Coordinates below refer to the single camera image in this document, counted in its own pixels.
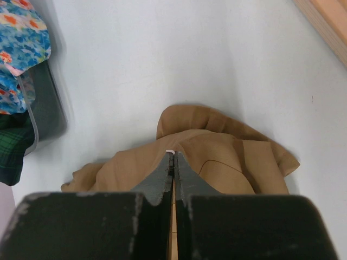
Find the floral fabric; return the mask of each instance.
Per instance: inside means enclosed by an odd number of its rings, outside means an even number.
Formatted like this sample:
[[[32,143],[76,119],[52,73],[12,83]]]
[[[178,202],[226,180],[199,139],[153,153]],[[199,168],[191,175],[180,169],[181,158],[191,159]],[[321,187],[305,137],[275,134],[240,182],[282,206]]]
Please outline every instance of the floral fabric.
[[[50,56],[48,30],[28,0],[0,0],[0,114],[27,110],[17,77]],[[24,74],[29,101],[35,92]]]

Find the brown garment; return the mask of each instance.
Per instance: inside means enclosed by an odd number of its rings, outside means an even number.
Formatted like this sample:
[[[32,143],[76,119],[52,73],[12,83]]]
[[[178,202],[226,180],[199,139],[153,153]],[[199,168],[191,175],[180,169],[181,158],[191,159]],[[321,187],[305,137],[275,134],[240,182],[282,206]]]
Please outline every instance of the brown garment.
[[[233,194],[287,194],[284,177],[300,164],[276,142],[222,113],[201,106],[168,107],[157,140],[117,152],[104,164],[73,173],[62,191],[128,191],[159,164],[165,150],[181,151],[213,188]]]

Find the dark green fabric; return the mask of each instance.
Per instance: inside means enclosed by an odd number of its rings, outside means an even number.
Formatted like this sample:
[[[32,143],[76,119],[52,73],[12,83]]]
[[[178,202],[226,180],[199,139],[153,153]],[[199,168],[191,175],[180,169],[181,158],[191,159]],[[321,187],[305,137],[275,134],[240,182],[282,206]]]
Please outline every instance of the dark green fabric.
[[[9,186],[19,182],[25,151],[34,140],[28,111],[0,115],[0,182]]]

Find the clothing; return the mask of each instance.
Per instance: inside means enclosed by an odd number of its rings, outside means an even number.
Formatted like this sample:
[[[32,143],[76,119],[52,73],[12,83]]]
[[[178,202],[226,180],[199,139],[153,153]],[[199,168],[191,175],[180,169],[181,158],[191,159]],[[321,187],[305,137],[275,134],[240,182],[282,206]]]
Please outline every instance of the clothing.
[[[19,182],[25,151],[34,140],[28,111],[0,115],[0,182],[9,186]]]
[[[27,110],[17,77],[50,56],[48,30],[28,0],[0,0],[0,114]],[[29,103],[35,99],[24,75]]]
[[[171,106],[159,119],[155,142],[118,152],[105,164],[87,164],[61,190],[129,191],[156,169],[166,150],[182,152],[202,179],[228,194],[288,194],[284,177],[300,165],[276,142],[214,109]],[[169,243],[177,260],[174,201]]]

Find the plastic bin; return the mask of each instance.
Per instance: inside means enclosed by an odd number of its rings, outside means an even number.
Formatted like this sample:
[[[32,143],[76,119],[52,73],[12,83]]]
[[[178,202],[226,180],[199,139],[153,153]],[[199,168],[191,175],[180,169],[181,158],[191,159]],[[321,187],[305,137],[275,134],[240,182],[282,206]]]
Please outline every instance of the plastic bin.
[[[29,72],[33,78],[36,98],[27,107],[35,132],[35,141],[26,150],[25,155],[52,142],[61,136],[66,129],[66,119],[53,83],[48,62],[44,61],[32,67],[29,69]],[[28,104],[22,79],[18,77],[18,81],[24,100]]]

